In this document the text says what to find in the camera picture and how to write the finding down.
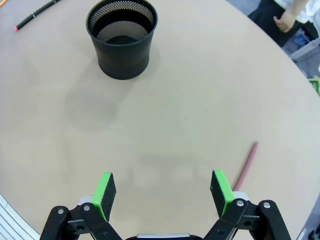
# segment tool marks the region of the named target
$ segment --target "person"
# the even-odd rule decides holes
[[[248,17],[283,47],[319,9],[320,0],[261,0]]]

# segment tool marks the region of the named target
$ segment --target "white object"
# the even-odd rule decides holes
[[[320,36],[320,11],[318,10],[311,18],[310,21],[314,24],[315,29]],[[320,44],[320,37],[312,40],[311,42],[307,43],[305,46],[299,48],[297,51],[290,55],[292,60],[297,60],[298,58],[302,57],[306,53],[310,52],[311,50],[317,48]]]
[[[0,239],[39,240],[40,235],[10,206],[0,194]]]
[[[246,201],[250,200],[248,195],[243,191],[232,191],[232,192],[235,199],[244,199]]]
[[[284,9],[289,9],[293,5],[294,0],[275,0]],[[297,16],[296,20],[300,23],[305,24],[308,22],[315,13],[320,9],[320,0],[309,0],[302,10],[302,12]]]
[[[82,205],[84,203],[91,203],[93,198],[94,198],[94,196],[92,196],[92,195],[90,195],[90,196],[82,196],[77,205]]]
[[[304,236],[306,235],[306,232],[307,229],[303,228],[296,240],[303,240]]]

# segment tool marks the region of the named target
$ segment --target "mesh cup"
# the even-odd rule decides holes
[[[157,12],[145,0],[103,0],[86,19],[101,70],[114,79],[140,75],[149,62]]]

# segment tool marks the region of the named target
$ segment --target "screw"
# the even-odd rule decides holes
[[[236,204],[239,206],[239,207],[242,207],[244,205],[244,202],[241,201],[241,200],[238,200],[236,201]]]
[[[264,202],[263,203],[263,206],[266,208],[266,209],[269,209],[270,208],[270,204],[268,202]]]

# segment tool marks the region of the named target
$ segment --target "round table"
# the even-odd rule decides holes
[[[319,193],[320,100],[265,33],[223,0],[152,0],[149,65],[115,80],[85,26],[96,0],[61,1],[14,32],[46,2],[0,9],[0,191],[32,227],[113,172],[122,238],[203,237],[218,219],[212,170],[233,185],[259,141],[241,190],[275,201],[297,237]]]

